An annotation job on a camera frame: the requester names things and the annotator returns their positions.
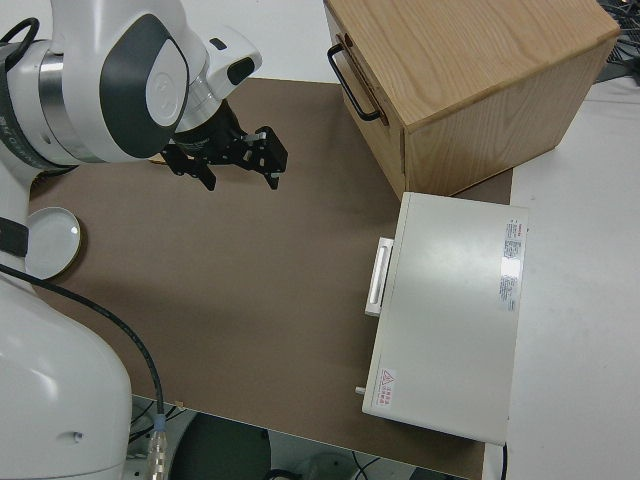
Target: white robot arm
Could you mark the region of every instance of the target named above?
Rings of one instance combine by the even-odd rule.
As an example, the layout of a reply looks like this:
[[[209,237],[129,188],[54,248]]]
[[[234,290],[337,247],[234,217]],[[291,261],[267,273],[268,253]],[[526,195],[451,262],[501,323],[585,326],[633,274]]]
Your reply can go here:
[[[202,42],[178,0],[51,6],[52,40],[34,41],[34,19],[0,40],[0,266],[24,272],[42,171],[160,152],[209,189],[208,165],[229,163],[277,187],[286,150],[268,127],[243,132],[225,101],[261,64],[248,40],[221,27]],[[120,478],[131,391],[111,348],[7,271],[0,329],[0,479]]]

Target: white table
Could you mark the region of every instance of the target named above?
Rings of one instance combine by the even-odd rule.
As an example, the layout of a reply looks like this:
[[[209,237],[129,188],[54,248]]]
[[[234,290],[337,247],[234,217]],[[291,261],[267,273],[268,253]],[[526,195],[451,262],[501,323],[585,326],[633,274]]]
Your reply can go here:
[[[507,478],[640,478],[640,88],[595,85],[511,204],[530,231]],[[500,467],[488,446],[483,478]]]

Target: wood grain surface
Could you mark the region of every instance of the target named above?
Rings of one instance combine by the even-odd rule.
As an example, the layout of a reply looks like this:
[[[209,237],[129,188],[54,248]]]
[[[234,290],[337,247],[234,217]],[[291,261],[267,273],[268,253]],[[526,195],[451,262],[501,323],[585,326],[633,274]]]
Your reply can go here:
[[[345,50],[336,55],[335,61],[346,79],[347,85],[362,108],[366,111],[380,109],[385,117],[384,121],[363,121],[358,117],[346,94],[343,94],[344,103],[351,117],[371,148],[371,152],[389,180],[393,191],[400,199],[406,190],[404,126],[384,91],[379,85],[371,82],[371,79],[374,78],[371,72],[363,70],[365,66],[358,62],[360,57],[358,51],[354,49],[354,46],[346,46],[344,31],[331,14],[327,15],[327,19],[331,38],[334,42],[340,42],[345,46]]]
[[[453,195],[553,149],[613,42],[407,134],[407,190]]]
[[[410,129],[618,33],[594,0],[326,0]]]

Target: warning label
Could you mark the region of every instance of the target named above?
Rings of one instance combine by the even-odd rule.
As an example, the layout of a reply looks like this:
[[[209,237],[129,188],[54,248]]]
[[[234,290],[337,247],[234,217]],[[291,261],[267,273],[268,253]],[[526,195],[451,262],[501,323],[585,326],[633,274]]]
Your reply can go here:
[[[389,368],[380,369],[378,375],[377,407],[390,407],[393,401],[393,387],[396,383],[396,372]]]

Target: drawer handle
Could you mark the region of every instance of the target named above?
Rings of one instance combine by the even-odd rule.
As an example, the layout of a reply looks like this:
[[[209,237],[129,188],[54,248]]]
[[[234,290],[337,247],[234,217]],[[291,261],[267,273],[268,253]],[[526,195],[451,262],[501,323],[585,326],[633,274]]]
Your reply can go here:
[[[389,271],[389,262],[391,262],[392,248],[392,239],[380,237],[380,240],[378,240],[376,260],[373,264],[373,272],[371,273],[367,305],[364,308],[364,313],[372,317],[379,317],[380,312],[382,312],[382,296],[384,295],[384,287],[387,283],[387,272]]]
[[[347,97],[349,97],[349,100],[351,101],[351,104],[353,105],[353,108],[355,108],[356,113],[358,114],[358,116],[362,120],[364,120],[365,122],[370,122],[372,120],[380,118],[380,110],[375,110],[375,111],[370,112],[370,113],[366,113],[364,110],[362,110],[362,107],[358,103],[358,100],[356,100],[356,97],[353,95],[353,92],[349,88],[349,85],[347,85],[347,80],[344,78],[344,76],[342,75],[342,72],[340,72],[340,69],[338,68],[338,65],[336,64],[335,60],[333,59],[333,57],[337,53],[339,53],[339,52],[341,52],[343,50],[344,50],[344,46],[341,43],[338,43],[337,45],[334,45],[333,47],[331,47],[329,49],[329,51],[327,52],[327,57],[329,58],[329,65],[331,65],[331,68],[333,69],[333,71],[335,72],[336,76],[338,77],[338,80],[340,81],[340,85],[342,85],[342,88],[344,89],[345,93],[347,94]]]

